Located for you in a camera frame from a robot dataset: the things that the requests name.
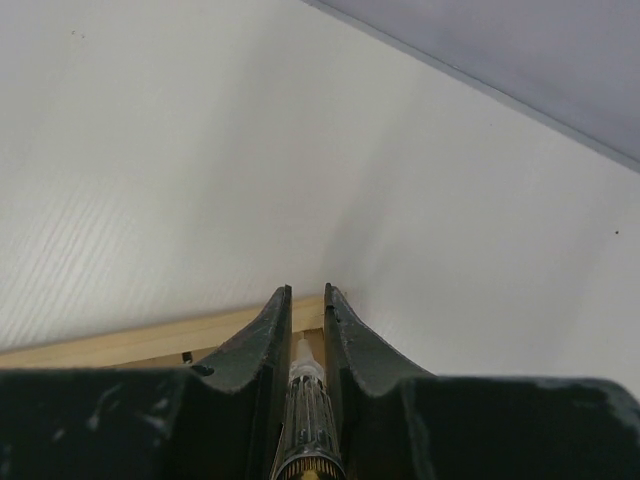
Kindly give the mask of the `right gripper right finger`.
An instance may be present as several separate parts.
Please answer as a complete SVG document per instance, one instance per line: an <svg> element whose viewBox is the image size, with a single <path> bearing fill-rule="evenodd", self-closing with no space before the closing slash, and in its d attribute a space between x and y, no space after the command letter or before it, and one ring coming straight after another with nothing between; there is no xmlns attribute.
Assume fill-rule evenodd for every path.
<svg viewBox="0 0 640 480"><path fill-rule="evenodd" d="M328 391L351 479L635 479L639 404L592 378L435 375L327 285Z"/></svg>

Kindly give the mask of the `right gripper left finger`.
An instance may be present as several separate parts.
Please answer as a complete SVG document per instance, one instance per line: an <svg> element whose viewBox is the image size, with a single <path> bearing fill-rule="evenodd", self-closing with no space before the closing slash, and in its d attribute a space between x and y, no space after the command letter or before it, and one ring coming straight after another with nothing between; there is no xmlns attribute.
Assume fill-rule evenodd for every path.
<svg viewBox="0 0 640 480"><path fill-rule="evenodd" d="M292 292L169 368L5 369L5 479L264 479L281 431Z"/></svg>

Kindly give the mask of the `light wooden picture frame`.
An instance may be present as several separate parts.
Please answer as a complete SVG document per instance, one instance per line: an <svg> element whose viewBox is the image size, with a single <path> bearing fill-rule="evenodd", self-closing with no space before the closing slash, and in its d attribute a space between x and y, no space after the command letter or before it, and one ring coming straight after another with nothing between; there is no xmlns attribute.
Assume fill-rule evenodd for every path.
<svg viewBox="0 0 640 480"><path fill-rule="evenodd" d="M172 366L222 345L261 312L259 307L4 352L1 367L75 368Z"/></svg>

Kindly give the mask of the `small metal tool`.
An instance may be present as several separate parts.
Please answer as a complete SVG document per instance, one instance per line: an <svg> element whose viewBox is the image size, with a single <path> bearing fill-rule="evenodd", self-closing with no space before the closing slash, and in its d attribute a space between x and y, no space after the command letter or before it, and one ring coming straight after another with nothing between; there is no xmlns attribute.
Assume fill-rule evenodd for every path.
<svg viewBox="0 0 640 480"><path fill-rule="evenodd" d="M281 434L270 477L344 479L338 435L324 368L302 338L296 344Z"/></svg>

